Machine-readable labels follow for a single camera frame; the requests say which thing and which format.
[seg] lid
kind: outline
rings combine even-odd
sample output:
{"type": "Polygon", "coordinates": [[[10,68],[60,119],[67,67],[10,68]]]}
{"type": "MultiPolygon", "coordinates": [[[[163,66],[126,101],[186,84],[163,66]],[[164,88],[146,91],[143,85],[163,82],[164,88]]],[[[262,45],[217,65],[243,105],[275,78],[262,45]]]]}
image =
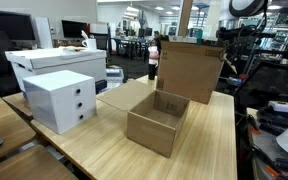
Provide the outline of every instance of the lid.
{"type": "Polygon", "coordinates": [[[131,80],[126,84],[96,96],[96,99],[123,111],[132,109],[154,91],[152,86],[131,80]]]}
{"type": "Polygon", "coordinates": [[[33,69],[78,63],[96,59],[102,59],[105,61],[106,57],[106,51],[103,50],[81,50],[76,52],[65,50],[64,48],[7,51],[5,54],[9,61],[13,61],[33,69]]]}
{"type": "Polygon", "coordinates": [[[34,84],[48,91],[52,91],[55,89],[70,86],[72,84],[80,83],[90,79],[93,78],[73,71],[64,70],[27,77],[24,78],[23,81],[26,81],[30,84],[34,84]]]}

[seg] wooden table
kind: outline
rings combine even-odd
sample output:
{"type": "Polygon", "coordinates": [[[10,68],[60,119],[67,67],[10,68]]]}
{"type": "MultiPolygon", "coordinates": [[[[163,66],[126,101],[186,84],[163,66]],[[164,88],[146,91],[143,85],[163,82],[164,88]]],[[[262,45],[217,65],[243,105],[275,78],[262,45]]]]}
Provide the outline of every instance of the wooden table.
{"type": "Polygon", "coordinates": [[[0,98],[0,158],[30,142],[35,131],[0,98]]]}
{"type": "Polygon", "coordinates": [[[43,146],[33,146],[0,163],[0,179],[77,179],[43,146]]]}
{"type": "Polygon", "coordinates": [[[3,100],[7,102],[24,120],[30,121],[33,119],[32,110],[28,101],[24,99],[22,93],[5,96],[3,97],[3,100]]]}
{"type": "Polygon", "coordinates": [[[97,100],[97,115],[62,135],[32,124],[94,179],[237,179],[232,96],[213,92],[208,105],[192,102],[169,159],[128,140],[126,122],[127,112],[97,100]]]}

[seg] small white box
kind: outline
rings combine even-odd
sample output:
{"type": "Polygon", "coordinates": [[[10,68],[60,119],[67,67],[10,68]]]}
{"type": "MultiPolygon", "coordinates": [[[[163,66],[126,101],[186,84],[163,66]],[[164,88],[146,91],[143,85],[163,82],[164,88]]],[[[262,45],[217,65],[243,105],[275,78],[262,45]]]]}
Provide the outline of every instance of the small white box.
{"type": "Polygon", "coordinates": [[[71,52],[62,48],[7,51],[16,79],[22,91],[26,91],[23,78],[70,70],[94,77],[95,82],[106,80],[106,52],[82,50],[71,52]]]}
{"type": "Polygon", "coordinates": [[[187,43],[187,42],[188,42],[188,38],[183,38],[183,39],[182,39],[182,42],[187,43]]]}
{"type": "Polygon", "coordinates": [[[123,69],[108,68],[106,69],[107,82],[123,84],[123,69]]]}
{"type": "Polygon", "coordinates": [[[94,78],[58,71],[23,79],[33,117],[58,134],[96,113],[94,78]]]}
{"type": "Polygon", "coordinates": [[[170,42],[182,42],[183,37],[182,36],[170,36],[169,40],[170,42]]]}
{"type": "Polygon", "coordinates": [[[197,38],[187,38],[188,43],[197,43],[197,38]]]}

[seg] light fixture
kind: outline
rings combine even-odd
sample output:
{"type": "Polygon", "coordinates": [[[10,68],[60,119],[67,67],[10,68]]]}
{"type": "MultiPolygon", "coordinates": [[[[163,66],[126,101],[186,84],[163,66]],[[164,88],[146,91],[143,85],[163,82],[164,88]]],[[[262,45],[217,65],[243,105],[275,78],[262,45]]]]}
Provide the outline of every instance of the light fixture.
{"type": "Polygon", "coordinates": [[[281,9],[282,6],[269,6],[267,9],[281,9]]]}
{"type": "Polygon", "coordinates": [[[126,8],[126,11],[138,12],[138,11],[140,11],[140,10],[138,10],[138,9],[136,9],[136,8],[133,8],[133,7],[131,7],[131,6],[128,6],[128,7],[126,8]]]}
{"type": "Polygon", "coordinates": [[[164,10],[164,8],[159,7],[159,6],[155,7],[155,9],[156,9],[156,10],[160,10],[160,11],[163,11],[163,10],[164,10]]]}
{"type": "Polygon", "coordinates": [[[199,8],[197,6],[192,6],[192,10],[196,11],[198,10],[199,8]]]}
{"type": "Polygon", "coordinates": [[[134,19],[134,17],[127,16],[127,15],[124,15],[123,18],[130,18],[130,19],[134,19]]]}
{"type": "Polygon", "coordinates": [[[137,13],[125,12],[124,15],[137,17],[137,13]]]}
{"type": "Polygon", "coordinates": [[[175,11],[178,11],[178,10],[180,10],[181,8],[178,7],[178,6],[173,6],[172,9],[175,10],[175,11]]]}

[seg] cardboard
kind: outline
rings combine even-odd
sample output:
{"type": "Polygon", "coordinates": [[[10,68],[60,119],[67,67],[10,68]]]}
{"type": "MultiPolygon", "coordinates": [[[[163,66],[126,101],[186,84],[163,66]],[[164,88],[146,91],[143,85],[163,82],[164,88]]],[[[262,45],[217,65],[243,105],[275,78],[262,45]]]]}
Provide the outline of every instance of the cardboard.
{"type": "Polygon", "coordinates": [[[190,100],[154,91],[128,112],[127,137],[170,157],[185,121],[190,100]]]}
{"type": "Polygon", "coordinates": [[[98,94],[96,98],[123,111],[132,109],[146,98],[153,88],[139,81],[131,80],[122,86],[98,94]]]}
{"type": "Polygon", "coordinates": [[[156,89],[208,104],[223,65],[221,50],[162,41],[156,89]]]}
{"type": "Polygon", "coordinates": [[[128,111],[127,137],[130,140],[170,157],[186,118],[189,99],[154,91],[150,85],[134,80],[96,98],[128,111]]]}

